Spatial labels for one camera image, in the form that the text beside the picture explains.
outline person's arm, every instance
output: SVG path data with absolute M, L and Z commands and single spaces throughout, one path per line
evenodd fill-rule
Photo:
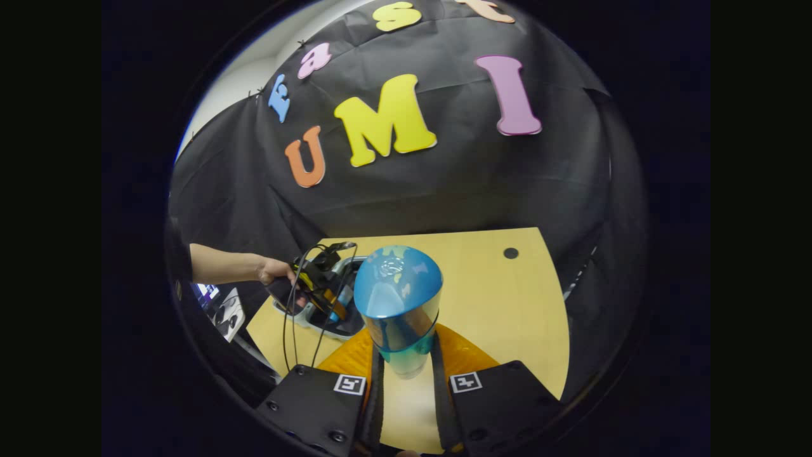
M 192 281 L 199 284 L 224 284 L 238 281 L 260 281 L 268 285 L 275 277 L 296 279 L 290 265 L 257 254 L 224 252 L 192 243 Z

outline black backdrop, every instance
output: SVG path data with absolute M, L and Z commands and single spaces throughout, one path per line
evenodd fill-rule
M 102 230 L 102 268 L 115 273 L 106 278 L 102 315 L 103 451 L 141 454 L 157 446 L 209 454 L 236 447 L 259 454 L 266 452 L 263 446 L 281 446 L 256 424 L 239 421 L 238 408 L 194 364 L 167 306 L 160 246 L 172 152 L 186 119 L 216 69 L 261 30 L 249 29 L 218 54 L 222 44 L 266 7 L 246 2 L 237 11 L 195 2 L 103 8 L 102 211 L 112 224 Z M 684 2 L 679 8 L 579 2 L 536 8 L 533 13 L 579 52 L 620 105 L 643 153 L 653 224 L 650 332 L 620 383 L 560 445 L 570 451 L 596 451 L 595 442 L 658 452 L 705 449 L 707 12 Z M 278 11 L 292 9 L 282 5 Z M 209 62 L 213 55 L 218 57 Z M 208 69 L 196 81 L 205 62 Z M 212 434 L 215 425 L 223 430 Z M 686 432 L 693 439 L 680 439 Z

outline orange letter u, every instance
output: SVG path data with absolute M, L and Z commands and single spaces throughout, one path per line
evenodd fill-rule
M 291 172 L 293 172 L 293 179 L 302 187 L 313 187 L 322 182 L 326 165 L 324 164 L 324 154 L 322 153 L 322 144 L 318 140 L 318 134 L 322 128 L 318 125 L 311 127 L 302 136 L 310 147 L 310 157 L 313 158 L 313 170 L 305 171 L 305 165 L 302 163 L 302 156 L 299 152 L 301 141 L 296 140 L 287 145 L 285 148 L 285 155 L 287 161 L 291 164 Z

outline table surface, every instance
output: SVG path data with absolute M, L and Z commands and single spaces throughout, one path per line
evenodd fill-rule
M 391 237 L 326 238 L 325 245 L 352 240 L 358 255 L 379 247 L 406 245 L 422 250 L 443 272 L 438 322 L 479 346 L 499 363 L 521 360 L 557 398 L 564 391 L 569 365 L 569 330 L 564 299 L 550 254 L 537 228 L 483 232 L 433 233 Z M 519 251 L 508 259 L 507 248 Z M 343 257 L 352 250 L 340 251 Z M 248 324 L 248 333 L 280 375 L 283 315 L 268 299 Z M 299 362 L 310 365 L 318 331 L 296 326 Z M 343 342 L 322 340 L 316 365 Z M 291 325 L 286 332 L 287 357 L 295 363 Z M 441 454 L 434 415 L 431 361 L 411 380 L 384 370 L 381 442 L 417 452 Z

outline computer screen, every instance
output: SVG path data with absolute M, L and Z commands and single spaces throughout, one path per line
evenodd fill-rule
M 212 300 L 214 300 L 220 293 L 220 289 L 216 285 L 211 284 L 194 284 L 192 283 L 192 291 L 197 297 L 197 302 L 201 308 L 205 308 Z

